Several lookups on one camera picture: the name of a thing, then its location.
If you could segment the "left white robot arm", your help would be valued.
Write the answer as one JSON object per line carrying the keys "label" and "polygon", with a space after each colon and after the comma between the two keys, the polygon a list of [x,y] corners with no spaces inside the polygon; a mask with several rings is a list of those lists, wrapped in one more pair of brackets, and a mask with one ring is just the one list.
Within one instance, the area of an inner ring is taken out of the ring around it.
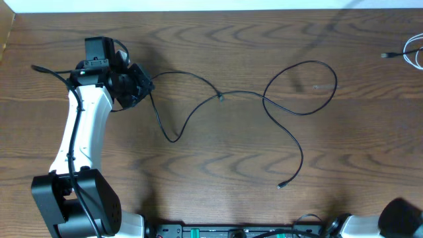
{"label": "left white robot arm", "polygon": [[114,102],[136,106],[155,87],[126,47],[104,36],[85,39],[86,58],[63,78],[60,71],[33,70],[62,81],[69,114],[58,154],[46,175],[33,178],[32,197],[52,237],[146,237],[143,216],[123,211],[101,173],[104,131]]}

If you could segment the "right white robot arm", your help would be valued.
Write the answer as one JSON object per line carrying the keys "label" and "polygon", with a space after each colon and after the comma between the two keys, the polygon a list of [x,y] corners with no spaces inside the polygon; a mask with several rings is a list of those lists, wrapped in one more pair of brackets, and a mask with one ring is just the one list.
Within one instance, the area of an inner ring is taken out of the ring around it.
{"label": "right white robot arm", "polygon": [[323,237],[422,238],[422,209],[404,198],[389,202],[378,216],[342,214],[321,230]]}

